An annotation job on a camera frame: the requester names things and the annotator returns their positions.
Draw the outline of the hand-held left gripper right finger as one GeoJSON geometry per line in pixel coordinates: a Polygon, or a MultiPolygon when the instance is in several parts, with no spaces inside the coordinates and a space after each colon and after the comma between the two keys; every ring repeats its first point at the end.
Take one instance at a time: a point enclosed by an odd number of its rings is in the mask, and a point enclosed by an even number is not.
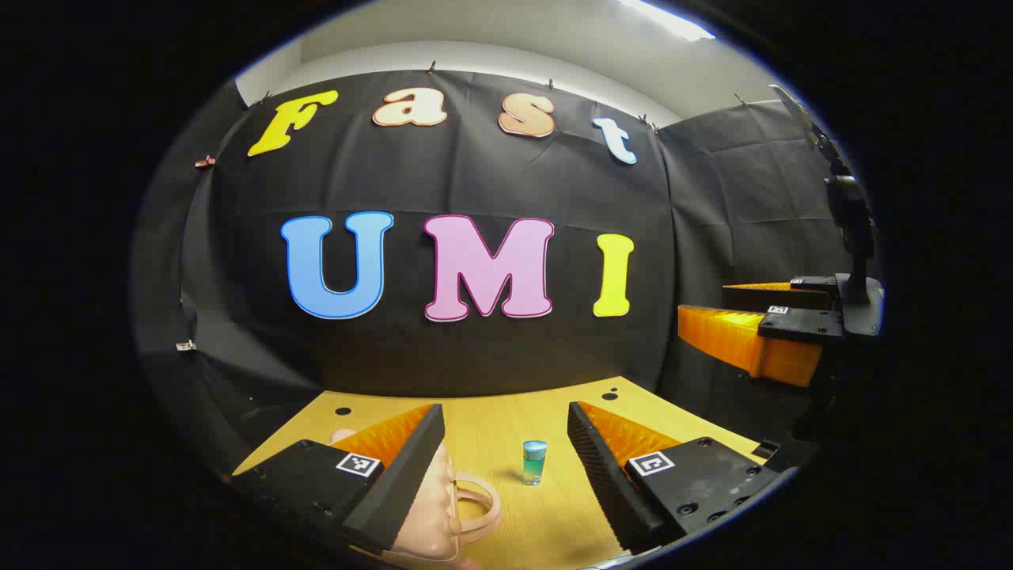
{"type": "Polygon", "coordinates": [[[568,405],[567,435],[605,519],[631,554],[730,519],[782,477],[715,438],[680,443],[585,401],[568,405]]]}

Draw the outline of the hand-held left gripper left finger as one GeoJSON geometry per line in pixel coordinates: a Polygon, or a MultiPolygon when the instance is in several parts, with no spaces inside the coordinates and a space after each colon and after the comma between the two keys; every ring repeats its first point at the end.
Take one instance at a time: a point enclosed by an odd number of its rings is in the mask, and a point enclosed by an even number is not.
{"type": "Polygon", "coordinates": [[[442,406],[421,405],[337,443],[298,440],[233,485],[314,542],[381,554],[393,548],[444,435],[442,406]]]}

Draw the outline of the blue glass bottle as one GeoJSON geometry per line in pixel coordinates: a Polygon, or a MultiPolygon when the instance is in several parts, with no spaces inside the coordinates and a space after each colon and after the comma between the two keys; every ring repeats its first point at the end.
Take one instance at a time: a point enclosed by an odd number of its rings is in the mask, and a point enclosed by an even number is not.
{"type": "Polygon", "coordinates": [[[541,483],[548,444],[544,440],[528,440],[522,444],[522,483],[541,483]]]}

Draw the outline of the black backdrop cloth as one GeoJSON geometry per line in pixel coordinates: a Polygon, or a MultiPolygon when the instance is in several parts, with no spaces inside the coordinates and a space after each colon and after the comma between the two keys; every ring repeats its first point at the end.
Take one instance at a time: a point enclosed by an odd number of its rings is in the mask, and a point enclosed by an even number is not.
{"type": "Polygon", "coordinates": [[[804,389],[677,338],[723,286],[845,271],[826,165],[781,101],[663,127],[525,81],[361,74],[253,107],[231,81],[167,152],[138,217],[131,302],[160,404],[224,472],[323,390],[487,397],[622,376],[779,466],[804,389]],[[209,154],[216,165],[194,169],[209,154]],[[198,350],[177,352],[194,340],[198,350]]]}

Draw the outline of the ceiling light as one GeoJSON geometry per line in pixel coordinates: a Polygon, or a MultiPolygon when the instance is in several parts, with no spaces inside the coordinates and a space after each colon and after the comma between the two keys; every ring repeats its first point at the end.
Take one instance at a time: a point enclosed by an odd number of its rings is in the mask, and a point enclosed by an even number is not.
{"type": "Polygon", "coordinates": [[[676,15],[661,7],[644,2],[644,0],[616,0],[629,10],[636,11],[641,17],[655,25],[661,26],[672,35],[686,42],[715,40],[716,36],[698,23],[676,15]]]}

